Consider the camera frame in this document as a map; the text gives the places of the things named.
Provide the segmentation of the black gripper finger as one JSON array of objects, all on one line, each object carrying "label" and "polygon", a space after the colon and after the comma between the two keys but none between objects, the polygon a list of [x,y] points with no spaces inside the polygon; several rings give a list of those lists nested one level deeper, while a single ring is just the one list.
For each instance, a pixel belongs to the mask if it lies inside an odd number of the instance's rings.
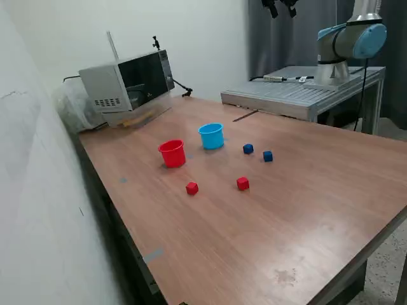
[{"label": "black gripper finger", "polygon": [[269,9],[272,18],[277,18],[278,17],[279,14],[278,14],[277,8],[275,6],[275,1],[274,0],[262,0],[262,5],[265,8]]},{"label": "black gripper finger", "polygon": [[296,8],[294,7],[298,0],[280,0],[288,9],[290,17],[296,16]]}]

